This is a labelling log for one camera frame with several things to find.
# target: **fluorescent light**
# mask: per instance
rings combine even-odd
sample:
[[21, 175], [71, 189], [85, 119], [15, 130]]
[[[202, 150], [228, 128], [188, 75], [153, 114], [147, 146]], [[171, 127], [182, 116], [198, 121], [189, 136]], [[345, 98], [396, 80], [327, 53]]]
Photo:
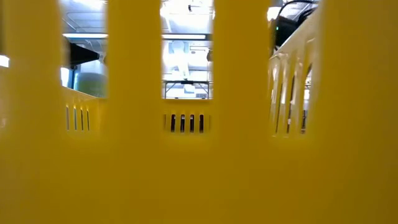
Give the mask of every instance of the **fluorescent light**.
[[205, 47], [205, 46], [190, 46], [189, 49], [190, 50], [204, 50], [204, 51], [209, 50], [209, 48]]
[[8, 68], [10, 59], [4, 55], [0, 55], [0, 66]]
[[[99, 34], [99, 33], [70, 33], [63, 34], [66, 38], [71, 39], [105, 39], [108, 37], [107, 34]], [[163, 39], [170, 40], [205, 40], [206, 35], [204, 34], [163, 34]]]
[[163, 39], [172, 39], [172, 40], [205, 40], [206, 35], [197, 35], [197, 34], [163, 34]]
[[71, 33], [63, 34], [66, 38], [76, 38], [76, 39], [104, 39], [107, 38], [107, 34], [90, 34], [90, 33]]
[[278, 17], [279, 11], [280, 7], [270, 7], [267, 12], [268, 21], [276, 19], [276, 17]]

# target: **ventilation slot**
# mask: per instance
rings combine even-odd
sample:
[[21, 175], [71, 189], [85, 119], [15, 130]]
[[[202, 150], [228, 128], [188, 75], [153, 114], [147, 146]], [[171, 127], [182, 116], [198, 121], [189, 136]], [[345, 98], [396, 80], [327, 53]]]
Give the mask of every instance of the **ventilation slot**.
[[275, 133], [278, 133], [278, 125], [279, 125], [279, 114], [280, 114], [280, 101], [282, 100], [282, 90], [284, 89], [283, 84], [280, 86], [280, 93], [279, 93], [279, 103], [278, 103], [278, 115], [276, 118], [276, 129]]
[[170, 131], [175, 132], [175, 114], [172, 115], [172, 126]]
[[290, 131], [290, 124], [292, 123], [292, 103], [293, 103], [293, 94], [294, 94], [294, 78], [292, 80], [292, 92], [290, 93], [290, 103], [289, 103], [289, 116], [287, 117], [287, 133]]
[[77, 112], [76, 112], [76, 108], [73, 110], [73, 117], [75, 120], [75, 130], [77, 130]]
[[67, 107], [67, 130], [69, 130], [69, 107]]
[[199, 119], [199, 133], [203, 133], [205, 128], [205, 116], [201, 114]]
[[184, 133], [185, 132], [185, 115], [181, 115], [181, 125], [180, 125], [180, 132]]
[[305, 129], [307, 128], [308, 119], [308, 104], [310, 100], [310, 89], [311, 89], [311, 77], [312, 77], [312, 64], [308, 68], [307, 77], [305, 78], [304, 84], [304, 96], [303, 96], [303, 123], [301, 125], [301, 133], [305, 134]]
[[80, 109], [80, 119], [81, 119], [81, 130], [84, 131], [84, 124], [83, 124], [83, 110]]
[[189, 131], [193, 133], [195, 130], [195, 116], [191, 115], [190, 124], [189, 124]]
[[87, 131], [90, 130], [90, 114], [87, 111]]

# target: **black cable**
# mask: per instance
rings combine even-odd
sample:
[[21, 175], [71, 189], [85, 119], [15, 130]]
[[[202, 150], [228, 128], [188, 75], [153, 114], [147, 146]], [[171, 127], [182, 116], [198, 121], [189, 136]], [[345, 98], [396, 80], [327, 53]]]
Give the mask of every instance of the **black cable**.
[[316, 9], [317, 7], [307, 9], [306, 11], [302, 12], [297, 19], [297, 24], [301, 25], [307, 19], [307, 17], [310, 16]]
[[288, 5], [290, 5], [290, 4], [293, 4], [293, 3], [318, 4], [319, 1], [310, 1], [310, 0], [294, 0], [294, 1], [290, 1], [290, 2], [288, 2], [288, 3], [286, 3], [286, 4], [284, 4], [284, 5], [280, 8], [280, 10], [279, 10], [279, 12], [278, 12], [277, 18], [280, 16], [281, 12], [285, 9], [286, 6], [288, 6]]

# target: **yellow plastic surface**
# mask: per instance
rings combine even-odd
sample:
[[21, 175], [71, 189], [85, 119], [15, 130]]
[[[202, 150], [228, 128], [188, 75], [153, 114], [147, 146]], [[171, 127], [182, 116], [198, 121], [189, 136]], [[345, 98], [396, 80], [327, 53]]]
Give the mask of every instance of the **yellow plastic surface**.
[[161, 99], [160, 1], [109, 1], [108, 99], [61, 86], [56, 1], [2, 3], [0, 223], [398, 223], [395, 1], [325, 0], [268, 59], [268, 1], [216, 0], [213, 100]]

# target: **ceiling light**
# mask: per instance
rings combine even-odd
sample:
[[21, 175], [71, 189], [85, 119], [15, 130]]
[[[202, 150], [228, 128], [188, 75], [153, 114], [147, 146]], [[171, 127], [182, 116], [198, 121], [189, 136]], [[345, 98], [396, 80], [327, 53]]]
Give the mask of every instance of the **ceiling light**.
[[107, 38], [107, 34], [90, 34], [90, 33], [71, 33], [71, 34], [63, 34], [66, 38], [71, 39], [104, 39]]
[[163, 39], [167, 40], [205, 40], [206, 35], [204, 34], [163, 34]]
[[[66, 38], [71, 39], [105, 39], [107, 34], [99, 33], [69, 33], [63, 34]], [[163, 39], [166, 40], [205, 40], [205, 34], [163, 34]]]

